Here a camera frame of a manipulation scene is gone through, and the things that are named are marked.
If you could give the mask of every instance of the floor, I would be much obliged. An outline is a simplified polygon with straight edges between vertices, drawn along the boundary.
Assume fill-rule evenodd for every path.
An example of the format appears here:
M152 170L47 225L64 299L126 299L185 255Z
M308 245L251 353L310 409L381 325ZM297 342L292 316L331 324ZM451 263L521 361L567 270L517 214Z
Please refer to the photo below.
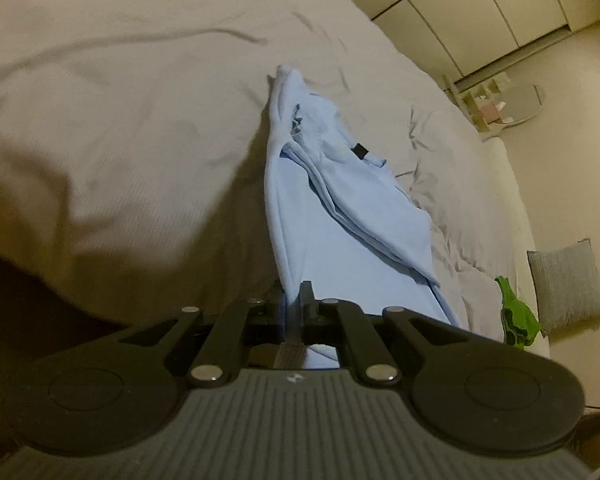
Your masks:
M542 113L505 131L507 147L538 250L591 238L600 272L600 23L507 70L539 84ZM600 406L600 323L551 339L552 357L583 383Z

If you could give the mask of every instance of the bed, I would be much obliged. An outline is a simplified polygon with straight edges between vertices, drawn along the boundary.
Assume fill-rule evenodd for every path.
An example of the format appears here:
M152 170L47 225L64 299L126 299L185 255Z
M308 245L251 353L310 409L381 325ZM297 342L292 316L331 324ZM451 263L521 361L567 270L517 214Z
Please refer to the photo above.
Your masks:
M0 0L0 257L123 324L263 293L283 63L388 159L462 326L502 340L515 215L471 124L350 0Z

